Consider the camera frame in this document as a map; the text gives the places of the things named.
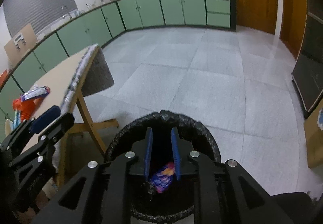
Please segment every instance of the trash can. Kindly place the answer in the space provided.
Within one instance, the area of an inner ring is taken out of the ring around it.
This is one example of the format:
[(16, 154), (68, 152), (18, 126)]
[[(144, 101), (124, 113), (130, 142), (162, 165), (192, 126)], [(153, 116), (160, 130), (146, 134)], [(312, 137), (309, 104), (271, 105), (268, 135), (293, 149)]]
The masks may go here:
[[(170, 132), (176, 126), (180, 138), (192, 143), (197, 150), (210, 159), (221, 162), (219, 148), (209, 132), (201, 123), (192, 118), (160, 111), (141, 117), (126, 125), (112, 140), (107, 151), (107, 162), (114, 160), (117, 156), (131, 150), (132, 144), (145, 138), (147, 127), (153, 131), (153, 145), (160, 148), (160, 153), (151, 158), (151, 164), (155, 169), (170, 161), (172, 157), (172, 146)], [(174, 223), (181, 220), (194, 211), (194, 187), (192, 181), (173, 181), (168, 190), (160, 194), (149, 194), (149, 185), (146, 182), (129, 181), (128, 194), (130, 196), (131, 215), (137, 219), (154, 223)]]

